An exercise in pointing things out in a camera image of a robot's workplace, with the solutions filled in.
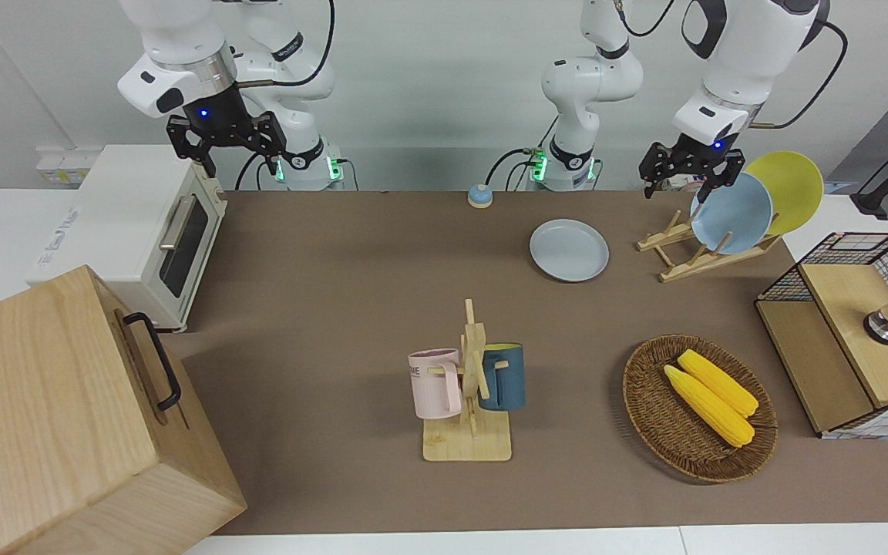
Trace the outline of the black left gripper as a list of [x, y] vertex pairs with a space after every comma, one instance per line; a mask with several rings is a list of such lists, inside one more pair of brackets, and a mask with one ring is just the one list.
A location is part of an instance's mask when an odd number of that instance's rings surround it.
[[745, 164], [742, 152], [729, 152], [737, 136], [725, 136], [715, 143], [705, 143], [690, 136], [678, 136], [672, 149], [652, 143], [639, 162], [639, 178], [644, 182], [644, 197], [651, 199], [673, 175], [672, 165], [680, 170], [702, 172], [704, 177], [695, 199], [704, 204], [712, 192], [735, 183]]

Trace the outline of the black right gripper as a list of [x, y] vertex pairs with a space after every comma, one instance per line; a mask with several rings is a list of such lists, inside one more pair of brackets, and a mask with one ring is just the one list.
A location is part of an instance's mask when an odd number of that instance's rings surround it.
[[[184, 106], [184, 115], [170, 116], [166, 133], [177, 158], [197, 163], [208, 178], [217, 176], [217, 167], [210, 158], [213, 146], [256, 146], [272, 175], [279, 169], [279, 159], [285, 155], [287, 140], [281, 124], [273, 112], [253, 117], [244, 105], [239, 87], [234, 83], [211, 97], [195, 99]], [[190, 142], [187, 134], [198, 138]]]

